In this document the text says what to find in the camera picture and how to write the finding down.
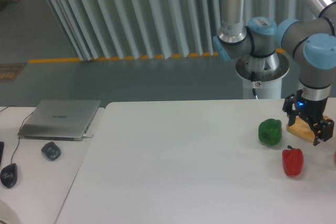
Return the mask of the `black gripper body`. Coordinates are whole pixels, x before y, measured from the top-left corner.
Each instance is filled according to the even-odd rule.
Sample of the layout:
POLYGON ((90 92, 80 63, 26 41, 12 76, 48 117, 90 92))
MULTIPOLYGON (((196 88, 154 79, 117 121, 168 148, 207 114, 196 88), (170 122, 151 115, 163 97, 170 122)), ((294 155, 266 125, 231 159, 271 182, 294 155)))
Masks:
POLYGON ((297 117, 303 119, 312 129, 313 125, 324 119, 323 112, 325 110, 328 98, 323 100, 308 100, 303 97, 303 90, 296 92, 295 103, 293 109, 297 111, 297 117))

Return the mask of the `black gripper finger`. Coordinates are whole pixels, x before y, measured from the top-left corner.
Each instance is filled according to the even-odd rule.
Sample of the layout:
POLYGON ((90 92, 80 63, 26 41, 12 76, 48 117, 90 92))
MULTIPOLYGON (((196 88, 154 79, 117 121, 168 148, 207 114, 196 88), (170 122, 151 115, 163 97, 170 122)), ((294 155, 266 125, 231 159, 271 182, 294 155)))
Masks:
POLYGON ((313 125, 313 145, 317 146, 320 141, 326 142, 333 136, 334 121, 332 119, 321 119, 313 125))
POLYGON ((291 94, 284 99, 282 111, 286 113, 288 117, 288 126, 292 126, 295 124, 297 111, 293 109, 293 105, 295 103, 295 95, 291 94))

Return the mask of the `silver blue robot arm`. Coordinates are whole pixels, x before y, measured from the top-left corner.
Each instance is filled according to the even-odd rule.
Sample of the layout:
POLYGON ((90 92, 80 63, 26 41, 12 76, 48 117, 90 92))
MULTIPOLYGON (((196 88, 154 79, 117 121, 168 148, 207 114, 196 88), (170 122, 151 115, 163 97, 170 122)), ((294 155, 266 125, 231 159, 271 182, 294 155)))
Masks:
POLYGON ((314 145, 329 140, 334 121, 325 118, 327 100, 335 79, 335 0, 304 0, 315 19, 302 23, 286 19, 276 24, 268 17, 243 21, 245 0, 221 0, 220 28, 213 46, 224 60, 237 58, 236 72, 244 79, 246 94, 260 98, 277 97, 268 83, 280 82, 289 70, 287 56, 300 67, 296 92, 285 98, 283 111, 288 126, 296 128, 304 122, 314 145))

